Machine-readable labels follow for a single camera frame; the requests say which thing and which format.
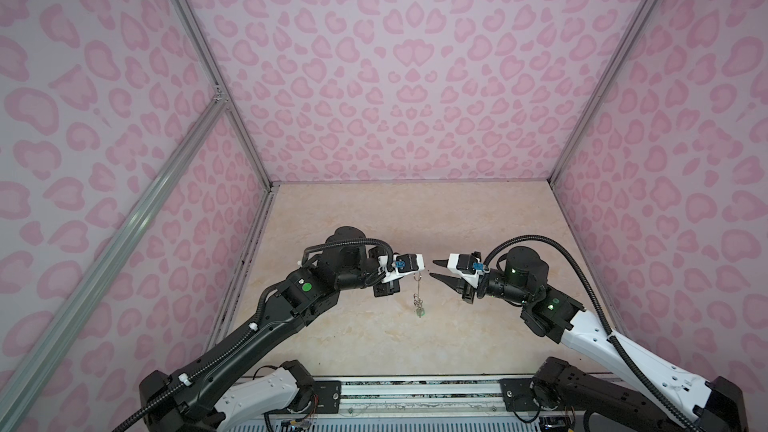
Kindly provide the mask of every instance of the black cable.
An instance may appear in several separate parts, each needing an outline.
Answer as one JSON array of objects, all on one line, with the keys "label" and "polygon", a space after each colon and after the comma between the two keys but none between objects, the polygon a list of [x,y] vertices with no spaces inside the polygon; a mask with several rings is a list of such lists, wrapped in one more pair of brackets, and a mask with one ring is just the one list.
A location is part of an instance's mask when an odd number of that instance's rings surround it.
[{"label": "black cable", "polygon": [[509,247],[510,245],[517,244],[518,242],[526,242],[529,240],[543,242],[544,244],[549,244],[552,247],[556,248],[558,252],[560,252],[563,255],[563,257],[565,257],[565,260],[568,261],[568,264],[570,264],[574,272],[576,272],[576,275],[578,276],[579,281],[581,281],[581,284],[584,286],[584,289],[587,291],[587,296],[589,296],[589,300],[592,302],[592,305],[594,306],[594,311],[597,314],[598,319],[600,319],[600,324],[603,326],[603,330],[605,330],[606,335],[612,334],[613,329],[610,328],[608,320],[605,317],[605,313],[603,312],[603,308],[600,306],[600,302],[598,301],[598,296],[592,290],[592,286],[587,280],[587,276],[584,275],[584,273],[581,271],[581,267],[578,266],[573,256],[571,256],[571,254],[567,250],[565,250],[565,247],[558,244],[556,241],[552,240],[551,238],[545,237],[543,235],[520,235],[519,237],[510,238],[503,244],[494,248],[491,251],[491,253],[488,254],[487,257],[485,257],[485,261],[483,262],[483,264],[485,265],[491,264],[491,261],[493,260],[493,258],[497,254],[499,254],[502,250]]},{"label": "black cable", "polygon": [[543,242],[544,244],[549,244],[552,247],[556,248],[558,252],[560,252],[563,257],[565,257],[565,260],[568,261],[568,264],[571,265],[574,272],[576,272],[576,275],[578,276],[579,281],[581,282],[581,285],[584,286],[584,290],[587,291],[587,296],[589,296],[589,300],[592,302],[592,306],[594,307],[594,312],[598,316],[598,319],[600,320],[600,324],[603,326],[603,330],[605,331],[605,334],[608,335],[608,341],[614,346],[616,351],[619,354],[619,357],[621,357],[621,360],[623,360],[627,367],[629,367],[629,370],[632,371],[632,373],[635,375],[635,377],[638,378],[638,380],[642,383],[645,388],[648,389],[648,391],[653,395],[656,400],[659,401],[659,403],[664,406],[675,418],[683,425],[684,428],[689,430],[695,430],[696,432],[700,431],[700,428],[694,425],[693,422],[690,421],[690,419],[683,414],[683,412],[678,409],[672,402],[670,402],[669,399],[667,399],[664,394],[661,393],[660,390],[656,388],[656,386],[648,379],[648,377],[643,374],[643,371],[640,370],[640,368],[636,365],[636,363],[632,360],[632,358],[627,354],[627,351],[624,350],[624,347],[622,347],[621,343],[619,342],[618,338],[611,335],[613,333],[613,329],[610,328],[610,325],[608,323],[608,320],[605,317],[605,312],[603,312],[603,308],[600,305],[600,301],[598,300],[598,296],[595,294],[594,290],[592,290],[592,286],[589,283],[589,280],[587,280],[587,276],[584,275],[584,273],[581,271],[581,267],[578,266],[576,261],[574,260],[573,256],[559,243],[557,243],[555,240],[552,240],[549,237],[545,237],[543,235],[520,235],[519,237],[510,238],[503,244],[497,246],[494,248],[490,254],[488,254],[487,257],[485,257],[485,261],[483,264],[488,265],[491,263],[491,260],[499,254],[502,250],[504,250],[506,247],[509,247],[510,245],[517,244],[518,242],[526,242],[526,241],[537,241],[537,242]]},{"label": "black cable", "polygon": [[270,368],[272,370],[277,370],[277,367],[275,367],[274,365],[262,365],[261,367],[256,369],[256,371],[254,372],[254,376],[253,376],[253,378],[251,380],[255,380],[256,379],[256,374],[258,374],[259,370],[261,370],[263,368]]},{"label": "black cable", "polygon": [[272,414],[274,410],[271,412],[264,412],[264,425],[266,425],[266,432],[275,432],[275,430],[272,428],[272,420],[270,420],[270,414]]},{"label": "black cable", "polygon": [[[317,403],[319,401],[320,401],[320,398],[317,395],[312,394],[310,396],[310,402],[308,402],[306,406],[309,407],[310,404],[314,404],[314,406],[300,420],[304,421],[304,420],[306,420],[306,418],[308,418],[309,416],[314,414],[315,410],[317,410]],[[279,412],[283,412],[283,409],[275,409],[275,410],[270,410],[269,412],[264,412],[264,425],[266,426],[267,432],[275,432],[274,428],[272,427],[272,419],[270,419],[270,415],[271,414],[277,414]]]},{"label": "black cable", "polygon": [[517,412],[514,410],[514,401],[515,401],[515,400],[516,400],[518,397],[521,397],[521,396],[519,396],[519,395],[513,395],[513,396],[512,396],[512,413],[514,414],[514,416],[515,416],[515,417],[516,417],[518,420],[520,420],[520,421],[521,421],[521,422],[523,422],[524,424],[532,424],[533,422],[535,422],[535,421],[536,421],[536,419],[538,418],[538,415],[539,415],[539,414],[542,412],[542,405],[541,405],[541,404],[538,404],[538,410],[536,410],[536,415],[535,415],[535,416],[533,416],[533,418],[530,418],[530,419],[523,419],[523,418],[521,418],[521,417],[518,415],[518,413],[517,413]]},{"label": "black cable", "polygon": [[591,432],[589,429],[589,418],[592,417],[592,414],[594,414],[593,410],[587,410],[587,412],[584,413],[584,418],[582,419],[582,426],[584,428],[584,432]]},{"label": "black cable", "polygon": [[491,276],[486,272],[480,276],[478,281],[477,298],[485,297],[485,293],[488,290],[488,282],[491,280]]},{"label": "black cable", "polygon": [[[259,297],[259,304],[258,306],[256,306],[256,312],[252,317],[253,319],[252,322],[256,322],[258,324],[261,321],[261,316],[264,314],[264,307],[266,306],[266,298],[270,293],[274,292],[275,290],[277,290],[277,284],[274,284],[265,288],[264,292],[261,293],[261,297]],[[197,369],[196,372],[194,372],[191,376],[188,377],[188,381],[192,382],[202,374],[206,373],[208,370],[216,367],[218,364],[220,364],[229,356],[231,356],[237,349],[245,345],[245,342],[249,341],[254,336],[254,334],[255,334],[254,331],[252,331],[251,329],[248,329],[248,331],[245,332],[243,336],[240,339],[238,339],[238,341],[235,342],[235,344],[232,347],[227,349],[216,359],[208,362],[202,368]],[[125,432],[130,428],[130,426],[139,422],[139,420],[141,420],[142,417],[149,414],[153,410],[157,409],[163,402],[165,402],[169,398],[176,395],[176,393],[178,393],[179,390],[185,387],[187,386],[179,382],[174,388],[166,390],[165,392],[157,396],[155,399],[152,399],[149,402],[147,402],[147,405],[143,406],[142,408],[134,412],[129,418],[123,420],[122,424],[112,429],[112,432]]]},{"label": "black cable", "polygon": [[329,248],[349,247],[351,245],[378,245],[379,247],[383,247],[387,256],[386,269],[390,272],[394,269],[392,264],[395,261],[395,253],[392,251],[392,247],[383,240],[379,240],[378,238],[351,238],[349,240],[338,240],[335,242],[326,242],[325,244],[307,247],[304,249],[304,255],[301,259],[302,266],[307,264],[307,260],[309,259],[310,254],[313,254],[314,252],[321,252]]}]

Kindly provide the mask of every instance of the pink leopard print wall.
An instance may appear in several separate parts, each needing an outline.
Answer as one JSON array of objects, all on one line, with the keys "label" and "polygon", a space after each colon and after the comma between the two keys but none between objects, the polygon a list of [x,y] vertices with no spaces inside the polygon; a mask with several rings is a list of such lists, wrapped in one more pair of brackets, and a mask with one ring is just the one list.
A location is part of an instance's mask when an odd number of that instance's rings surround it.
[{"label": "pink leopard print wall", "polygon": [[111,430],[149,372],[198,357],[260,197],[222,117],[20,430]]},{"label": "pink leopard print wall", "polygon": [[212,96],[168,0],[0,0],[0,389]]},{"label": "pink leopard print wall", "polygon": [[279,181],[545,178],[639,0],[191,0]]},{"label": "pink leopard print wall", "polygon": [[736,382],[754,430],[768,430],[766,44],[766,0],[664,0],[556,190],[630,336]]}]

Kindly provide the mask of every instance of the marble floor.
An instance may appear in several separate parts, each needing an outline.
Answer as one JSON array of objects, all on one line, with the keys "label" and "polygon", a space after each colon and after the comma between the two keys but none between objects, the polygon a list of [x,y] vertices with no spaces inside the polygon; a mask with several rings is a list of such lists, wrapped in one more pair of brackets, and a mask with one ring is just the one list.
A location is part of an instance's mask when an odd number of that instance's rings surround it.
[{"label": "marble floor", "polygon": [[[284,185],[234,323],[255,312],[264,287],[293,271],[305,247],[323,243],[339,226],[357,227],[396,252],[424,254],[428,272],[447,273],[433,259],[475,250],[485,257],[523,234],[560,242],[587,271],[546,182]],[[557,251],[539,242],[526,245],[550,265],[553,286],[590,308],[581,283]],[[298,359],[315,376],[526,374],[553,355],[587,372],[604,371],[533,335],[509,304],[490,297],[466,304],[427,273],[420,291],[426,314],[419,318],[413,306],[416,286],[413,278],[404,278],[402,292],[385,298],[374,298],[369,288],[342,292],[337,306],[259,365]]]}]

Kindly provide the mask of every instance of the robotic arm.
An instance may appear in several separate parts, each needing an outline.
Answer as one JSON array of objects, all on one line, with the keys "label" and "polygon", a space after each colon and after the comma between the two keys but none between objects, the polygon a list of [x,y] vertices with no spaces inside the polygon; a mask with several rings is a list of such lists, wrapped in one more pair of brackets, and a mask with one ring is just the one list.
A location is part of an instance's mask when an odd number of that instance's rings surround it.
[{"label": "robotic arm", "polygon": [[[374,245],[366,254],[366,245]],[[156,370],[139,385],[142,408],[114,432],[139,419],[150,432],[211,432],[274,410],[301,412],[314,380],[297,361],[248,384],[233,384],[280,342],[336,305],[342,290],[373,287],[399,292],[398,280],[424,269],[420,254],[396,255],[354,227],[340,227],[309,247],[299,268],[262,293],[256,312],[197,360],[170,375]]]},{"label": "robotic arm", "polygon": [[[597,314],[548,284],[549,266],[531,248],[514,247],[499,257],[495,269],[489,267],[504,248],[531,240],[552,245],[565,256]],[[554,240],[523,235],[496,247],[484,262],[479,252],[451,254],[447,260],[434,262],[458,277],[430,275],[460,293],[465,302],[473,303],[475,294],[477,298],[490,295],[519,307],[520,317],[534,334],[581,352],[637,391],[592,378],[568,362],[549,358],[531,385],[534,399],[543,408],[580,407],[649,432],[747,431],[741,389],[722,377],[708,382],[613,331],[580,267]]]}]

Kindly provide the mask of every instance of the cable clip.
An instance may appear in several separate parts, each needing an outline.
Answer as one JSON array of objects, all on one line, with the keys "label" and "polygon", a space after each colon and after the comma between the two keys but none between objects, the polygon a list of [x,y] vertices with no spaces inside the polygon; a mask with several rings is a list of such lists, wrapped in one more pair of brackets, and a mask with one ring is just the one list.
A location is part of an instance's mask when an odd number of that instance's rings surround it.
[{"label": "cable clip", "polygon": [[188,375],[182,374],[179,376],[179,382],[186,385],[187,387],[192,387],[192,382]]}]

